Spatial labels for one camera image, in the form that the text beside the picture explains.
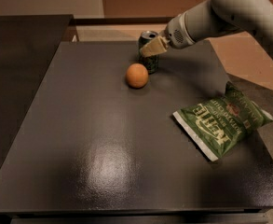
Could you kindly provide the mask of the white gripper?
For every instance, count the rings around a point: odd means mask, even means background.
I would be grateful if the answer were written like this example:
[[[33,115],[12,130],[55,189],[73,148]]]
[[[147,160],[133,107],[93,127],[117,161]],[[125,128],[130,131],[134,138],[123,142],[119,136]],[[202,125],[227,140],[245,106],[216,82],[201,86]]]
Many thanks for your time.
[[[184,49],[194,45],[195,41],[188,33],[185,19],[185,12],[171,19],[165,29],[166,37],[155,37],[140,48],[140,54],[143,57],[151,57],[165,53],[169,49],[169,44],[175,49]]]

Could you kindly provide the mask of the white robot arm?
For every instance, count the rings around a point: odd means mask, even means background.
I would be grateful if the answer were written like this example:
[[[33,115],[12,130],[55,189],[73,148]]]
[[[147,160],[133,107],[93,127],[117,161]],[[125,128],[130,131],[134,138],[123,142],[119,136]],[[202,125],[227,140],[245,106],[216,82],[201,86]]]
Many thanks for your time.
[[[171,19],[140,53],[150,57],[241,31],[249,33],[273,60],[273,4],[269,0],[204,1]]]

